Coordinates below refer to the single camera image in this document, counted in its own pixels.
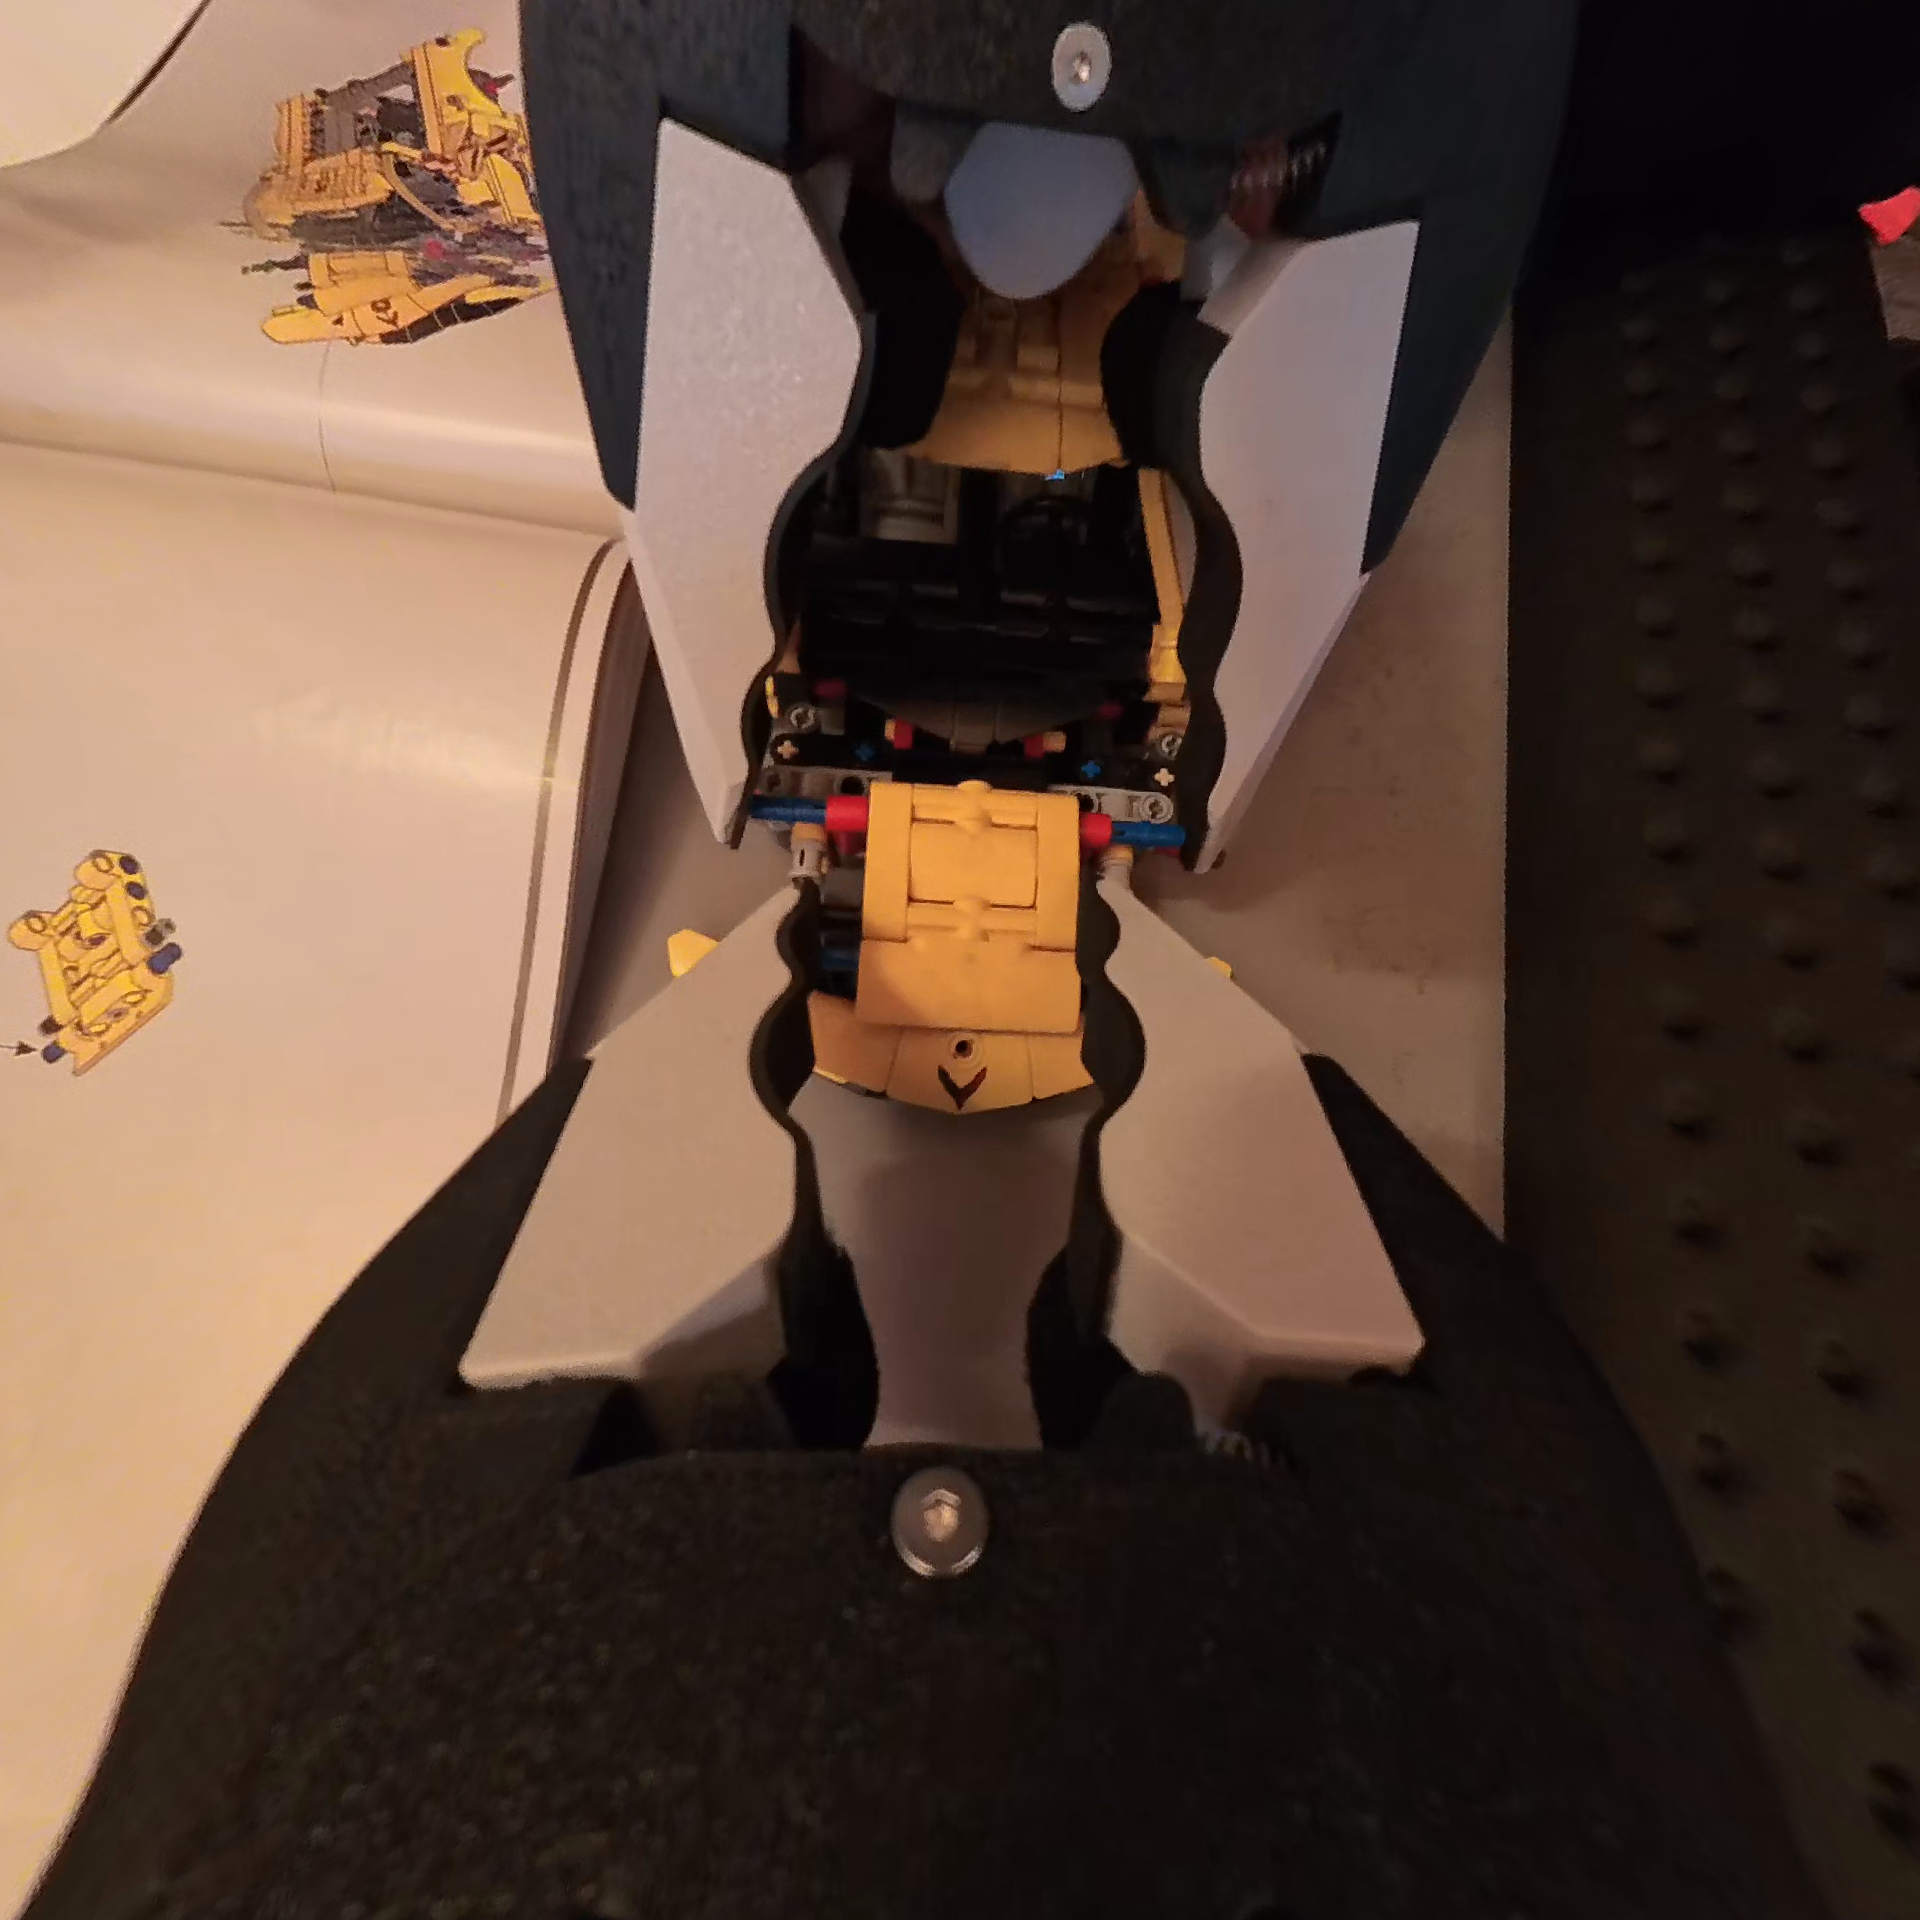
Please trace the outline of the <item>yellow brick hood panel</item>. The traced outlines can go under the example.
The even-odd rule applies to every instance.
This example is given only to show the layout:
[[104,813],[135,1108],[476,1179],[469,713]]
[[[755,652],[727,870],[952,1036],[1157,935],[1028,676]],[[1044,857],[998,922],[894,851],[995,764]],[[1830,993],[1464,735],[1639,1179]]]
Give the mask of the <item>yellow brick hood panel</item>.
[[1080,875],[1080,807],[1070,793],[872,787],[860,1019],[941,1034],[1075,1034]]

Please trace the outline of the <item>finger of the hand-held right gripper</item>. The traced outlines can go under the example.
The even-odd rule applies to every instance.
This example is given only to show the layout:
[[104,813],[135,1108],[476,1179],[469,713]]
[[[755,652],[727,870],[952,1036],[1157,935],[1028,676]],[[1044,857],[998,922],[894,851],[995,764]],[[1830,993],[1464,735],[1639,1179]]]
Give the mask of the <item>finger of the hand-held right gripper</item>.
[[1359,597],[1417,225],[1211,252],[1177,331],[1183,863],[1231,842]]
[[840,161],[791,177],[660,124],[625,547],[695,797],[728,847],[784,636],[780,542],[868,386],[845,213]]

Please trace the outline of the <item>open instruction booklet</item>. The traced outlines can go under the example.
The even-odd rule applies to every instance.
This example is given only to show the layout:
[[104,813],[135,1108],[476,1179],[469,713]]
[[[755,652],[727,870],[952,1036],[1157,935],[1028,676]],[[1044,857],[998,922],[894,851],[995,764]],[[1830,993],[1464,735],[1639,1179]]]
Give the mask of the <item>open instruction booklet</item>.
[[205,4],[1,242],[13,1913],[237,1434],[556,1055],[647,639],[521,4]]

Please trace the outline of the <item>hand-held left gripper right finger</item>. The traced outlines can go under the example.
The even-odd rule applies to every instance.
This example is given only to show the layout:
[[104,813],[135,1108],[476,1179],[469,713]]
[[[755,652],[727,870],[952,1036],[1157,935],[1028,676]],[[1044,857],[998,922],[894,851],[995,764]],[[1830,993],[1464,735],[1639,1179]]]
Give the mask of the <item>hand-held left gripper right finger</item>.
[[1117,1234],[1108,1339],[1175,1378],[1401,1377],[1424,1333],[1288,1029],[1128,879],[1107,979],[1142,1066],[1100,1130]]

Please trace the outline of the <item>yellow brick model car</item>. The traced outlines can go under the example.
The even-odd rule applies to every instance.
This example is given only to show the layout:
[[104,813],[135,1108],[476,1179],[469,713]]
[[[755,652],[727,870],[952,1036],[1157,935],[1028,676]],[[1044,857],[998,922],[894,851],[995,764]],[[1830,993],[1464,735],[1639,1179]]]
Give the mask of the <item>yellow brick model car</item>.
[[1117,323],[1167,311],[1183,244],[1134,196],[1060,290],[1005,295],[877,199],[849,202],[840,241],[868,386],[780,542],[784,636],[742,831],[775,836],[822,895],[813,1071],[976,1117],[1087,1087],[1085,993],[1064,1037],[862,1022],[868,793],[1070,793],[1083,870],[1183,851],[1172,482],[1123,437],[1104,369]]

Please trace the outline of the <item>black dotted rubber mat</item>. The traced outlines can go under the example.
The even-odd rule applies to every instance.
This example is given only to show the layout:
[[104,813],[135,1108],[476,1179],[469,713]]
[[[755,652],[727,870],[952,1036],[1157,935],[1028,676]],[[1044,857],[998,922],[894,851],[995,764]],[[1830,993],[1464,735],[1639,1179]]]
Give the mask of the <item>black dotted rubber mat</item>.
[[1504,1215],[1830,1915],[1915,1915],[1915,463],[1868,242],[1563,253],[1512,345]]

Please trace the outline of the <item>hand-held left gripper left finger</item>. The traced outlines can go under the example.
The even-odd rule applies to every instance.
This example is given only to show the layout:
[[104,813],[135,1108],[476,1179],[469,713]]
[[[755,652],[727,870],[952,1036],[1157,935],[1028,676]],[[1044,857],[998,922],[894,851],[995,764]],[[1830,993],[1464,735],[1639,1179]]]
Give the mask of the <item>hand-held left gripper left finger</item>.
[[461,1357],[471,1387],[768,1377],[799,1354],[793,1101],[808,1077],[798,886],[776,890],[588,1058]]

